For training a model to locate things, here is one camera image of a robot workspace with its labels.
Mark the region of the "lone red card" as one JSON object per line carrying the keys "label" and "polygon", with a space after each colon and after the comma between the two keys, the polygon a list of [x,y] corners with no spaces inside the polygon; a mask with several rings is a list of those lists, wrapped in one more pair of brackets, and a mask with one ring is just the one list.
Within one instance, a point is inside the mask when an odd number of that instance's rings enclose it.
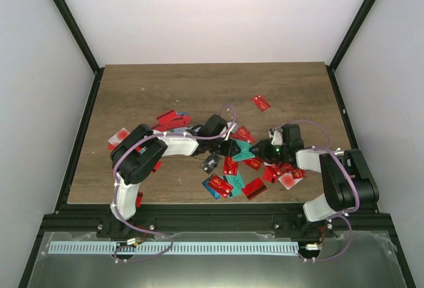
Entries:
{"label": "lone red card", "polygon": [[267,111],[271,107],[271,104],[262,95],[255,95],[251,101],[261,112]]}

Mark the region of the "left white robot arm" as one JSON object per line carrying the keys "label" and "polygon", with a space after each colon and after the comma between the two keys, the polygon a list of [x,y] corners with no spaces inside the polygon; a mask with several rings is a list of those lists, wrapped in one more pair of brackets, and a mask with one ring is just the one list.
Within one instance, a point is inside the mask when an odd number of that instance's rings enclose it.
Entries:
{"label": "left white robot arm", "polygon": [[153,171],[156,164],[167,156],[197,156],[209,152],[232,157],[240,147],[230,138],[236,128],[235,121],[227,122],[212,115],[198,129],[183,132],[160,132],[147,124],[137,126],[111,151],[114,195],[110,205],[115,216],[112,229],[122,238],[135,230],[138,188]]}

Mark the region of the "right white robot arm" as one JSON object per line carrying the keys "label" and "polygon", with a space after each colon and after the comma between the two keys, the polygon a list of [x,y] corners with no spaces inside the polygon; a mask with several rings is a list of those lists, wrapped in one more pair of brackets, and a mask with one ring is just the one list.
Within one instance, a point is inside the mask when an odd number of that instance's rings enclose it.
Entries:
{"label": "right white robot arm", "polygon": [[311,236],[325,221],[377,208],[378,186],[357,148],[336,151],[306,146],[300,126],[289,123],[271,128],[269,137],[257,142],[250,151],[271,168],[288,173],[311,171],[321,176],[323,193],[305,202],[294,220],[300,236]]}

